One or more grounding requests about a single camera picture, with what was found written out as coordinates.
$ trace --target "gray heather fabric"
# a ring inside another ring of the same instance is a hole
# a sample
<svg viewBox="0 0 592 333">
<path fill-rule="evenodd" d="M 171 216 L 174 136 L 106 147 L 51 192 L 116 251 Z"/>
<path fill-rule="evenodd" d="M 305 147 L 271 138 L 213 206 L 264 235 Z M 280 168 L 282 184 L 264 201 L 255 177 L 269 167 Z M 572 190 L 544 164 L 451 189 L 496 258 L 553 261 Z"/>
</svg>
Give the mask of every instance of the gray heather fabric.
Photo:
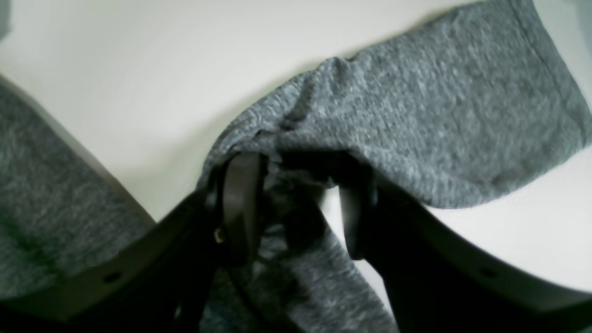
<svg viewBox="0 0 592 333">
<path fill-rule="evenodd" d="M 0 298 L 117 255 L 148 224 L 0 85 Z"/>
<path fill-rule="evenodd" d="M 591 142 L 590 111 L 532 2 L 496 0 L 452 10 L 353 59 L 327 59 L 281 85 L 229 125 L 201 181 L 226 152 L 262 152 L 272 157 L 268 193 L 286 203 L 314 175 L 283 171 L 278 150 L 353 149 L 426 204 L 469 207 Z M 269 321 L 289 318 L 311 332 L 395 331 L 332 234 L 286 246 L 277 233 L 284 221 L 276 222 L 261 258 L 234 271 Z M 216 276 L 202 327 L 260 330 L 226 272 Z"/>
<path fill-rule="evenodd" d="M 200 181 L 227 152 L 271 156 L 272 223 L 258 260 L 232 273 L 277 330 L 395 332 L 326 226 L 288 218 L 302 211 L 300 182 L 314 175 L 282 170 L 278 149 L 354 149 L 426 204 L 467 207 L 518 189 L 591 142 L 592 116 L 532 3 L 495 0 L 296 76 L 232 122 Z M 146 229 L 0 88 L 0 297 L 105 261 Z M 263 330 L 223 270 L 201 327 Z"/>
</svg>

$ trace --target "screw hole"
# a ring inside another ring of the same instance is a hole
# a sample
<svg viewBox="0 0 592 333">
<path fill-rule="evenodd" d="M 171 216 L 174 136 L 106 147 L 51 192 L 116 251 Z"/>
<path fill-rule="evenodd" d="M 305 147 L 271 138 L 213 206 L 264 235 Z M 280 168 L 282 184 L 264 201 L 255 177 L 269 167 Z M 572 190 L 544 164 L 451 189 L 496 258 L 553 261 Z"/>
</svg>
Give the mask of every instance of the screw hole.
<svg viewBox="0 0 592 333">
<path fill-rule="evenodd" d="M 488 278 L 496 278 L 497 277 L 497 273 L 489 268 L 482 268 L 479 270 L 479 272 L 484 277 L 488 277 Z"/>
<path fill-rule="evenodd" d="M 121 278 L 121 272 L 114 272 L 103 278 L 104 283 L 113 283 Z"/>
</svg>

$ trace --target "small screw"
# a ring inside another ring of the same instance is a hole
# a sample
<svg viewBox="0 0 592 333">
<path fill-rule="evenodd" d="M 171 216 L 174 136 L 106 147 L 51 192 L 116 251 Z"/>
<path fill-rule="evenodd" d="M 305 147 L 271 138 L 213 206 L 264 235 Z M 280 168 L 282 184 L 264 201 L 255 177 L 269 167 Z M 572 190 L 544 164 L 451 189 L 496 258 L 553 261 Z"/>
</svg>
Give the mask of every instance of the small screw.
<svg viewBox="0 0 592 333">
<path fill-rule="evenodd" d="M 214 231 L 214 238 L 216 239 L 216 243 L 224 243 L 226 241 L 226 235 L 224 234 L 224 230 L 222 230 L 222 228 L 216 229 Z"/>
</svg>

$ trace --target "black mount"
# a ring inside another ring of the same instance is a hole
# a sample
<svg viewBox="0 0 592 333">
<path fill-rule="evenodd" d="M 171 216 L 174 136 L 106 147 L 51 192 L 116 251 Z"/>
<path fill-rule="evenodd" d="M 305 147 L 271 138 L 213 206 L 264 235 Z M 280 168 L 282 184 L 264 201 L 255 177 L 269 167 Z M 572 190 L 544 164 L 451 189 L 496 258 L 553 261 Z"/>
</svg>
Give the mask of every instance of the black mount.
<svg viewBox="0 0 592 333">
<path fill-rule="evenodd" d="M 348 253 L 380 273 L 403 333 L 573 333 L 592 325 L 592 294 L 479 249 L 360 155 L 287 152 L 282 162 L 339 184 Z M 255 257 L 265 165 L 257 153 L 223 159 L 207 186 L 117 258 L 0 302 L 0 331 L 195 331 L 215 270 Z"/>
</svg>

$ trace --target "gray fabric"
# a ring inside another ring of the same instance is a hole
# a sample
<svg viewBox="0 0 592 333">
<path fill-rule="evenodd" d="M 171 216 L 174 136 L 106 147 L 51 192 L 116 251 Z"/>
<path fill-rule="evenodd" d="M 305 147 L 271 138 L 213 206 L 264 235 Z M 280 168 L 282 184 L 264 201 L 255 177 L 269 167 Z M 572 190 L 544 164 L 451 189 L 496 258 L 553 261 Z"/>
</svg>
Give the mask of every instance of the gray fabric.
<svg viewBox="0 0 592 333">
<path fill-rule="evenodd" d="M 314 175 L 282 170 L 278 149 L 354 149 L 426 204 L 468 207 L 520 188 L 591 142 L 592 116 L 532 3 L 495 0 L 296 76 L 232 122 L 200 181 L 230 151 L 272 158 L 274 223 L 258 260 L 232 271 L 267 321 L 283 331 L 394 332 L 326 226 L 287 221 L 302 204 L 288 193 Z M 0 297 L 97 265 L 146 229 L 0 88 Z M 291 233 L 304 239 L 290 241 Z M 263 330 L 223 270 L 201 326 Z"/>
<path fill-rule="evenodd" d="M 96 266 L 148 228 L 28 105 L 0 86 L 0 298 Z"/>
<path fill-rule="evenodd" d="M 281 85 L 229 125 L 201 181 L 227 152 L 262 152 L 272 158 L 267 190 L 285 203 L 298 180 L 314 175 L 282 170 L 277 151 L 352 149 L 428 205 L 469 207 L 524 186 L 591 142 L 590 111 L 532 2 L 496 0 L 452 10 L 353 59 L 327 59 Z M 334 235 L 290 247 L 270 233 L 260 255 L 234 274 L 268 320 L 287 317 L 311 332 L 395 330 Z M 260 330 L 229 290 L 218 272 L 204 332 Z"/>
</svg>

